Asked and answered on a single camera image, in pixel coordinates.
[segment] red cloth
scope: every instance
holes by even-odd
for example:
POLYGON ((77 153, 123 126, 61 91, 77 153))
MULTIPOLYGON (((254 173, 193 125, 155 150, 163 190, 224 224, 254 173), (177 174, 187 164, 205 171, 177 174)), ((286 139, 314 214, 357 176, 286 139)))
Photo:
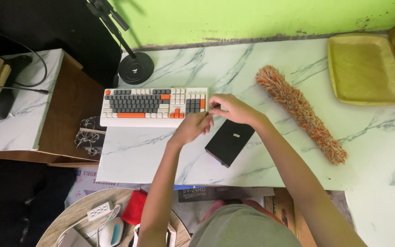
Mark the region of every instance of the red cloth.
POLYGON ((146 198, 147 192, 142 189, 134 190, 120 218, 131 225, 138 225, 141 222, 141 215, 143 214, 146 198))

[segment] round black stand base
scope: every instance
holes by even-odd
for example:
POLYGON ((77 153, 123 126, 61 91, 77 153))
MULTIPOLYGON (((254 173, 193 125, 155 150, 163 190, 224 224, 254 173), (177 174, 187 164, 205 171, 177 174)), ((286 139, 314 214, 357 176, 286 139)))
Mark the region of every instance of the round black stand base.
POLYGON ((118 65, 118 74, 124 82, 138 85, 145 82, 153 73, 155 65, 146 53, 135 52, 135 59, 127 55, 118 65))

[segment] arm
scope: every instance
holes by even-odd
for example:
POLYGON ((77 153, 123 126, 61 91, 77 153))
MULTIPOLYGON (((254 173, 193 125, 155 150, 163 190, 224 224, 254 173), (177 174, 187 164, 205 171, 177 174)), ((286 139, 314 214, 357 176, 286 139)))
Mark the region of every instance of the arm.
POLYGON ((206 116, 206 112, 187 115, 167 142, 144 204, 138 247, 165 247, 179 153, 186 143, 192 142, 199 134, 208 133, 210 125, 213 121, 210 115, 206 116))
POLYGON ((333 205, 309 166, 264 114, 232 94, 213 95, 210 106, 217 104, 223 105, 227 110, 217 108, 210 113, 221 115, 237 123, 249 124, 255 129, 319 247, 366 246, 333 205))

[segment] mechanical keyboard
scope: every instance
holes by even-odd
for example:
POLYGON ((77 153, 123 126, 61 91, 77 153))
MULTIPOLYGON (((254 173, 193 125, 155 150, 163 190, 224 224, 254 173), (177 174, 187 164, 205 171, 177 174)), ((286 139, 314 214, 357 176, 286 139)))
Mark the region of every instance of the mechanical keyboard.
POLYGON ((208 88, 106 89, 101 126, 178 127, 188 113, 208 110, 208 88))

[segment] hand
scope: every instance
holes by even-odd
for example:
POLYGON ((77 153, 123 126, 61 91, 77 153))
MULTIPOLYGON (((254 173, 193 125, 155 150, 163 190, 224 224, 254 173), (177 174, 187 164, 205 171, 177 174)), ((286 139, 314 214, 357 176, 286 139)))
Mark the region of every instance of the hand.
POLYGON ((210 126, 214 126, 213 116, 211 114, 206 115, 207 112, 187 114, 170 141, 185 145, 194 141, 199 134, 205 135, 210 132, 210 126))
POLYGON ((239 124, 252 125, 261 117, 262 113, 245 104, 232 94, 214 94, 209 101, 209 107, 214 109, 210 110, 210 114, 223 116, 233 122, 239 124), (225 107, 226 111, 220 108, 220 105, 225 107))

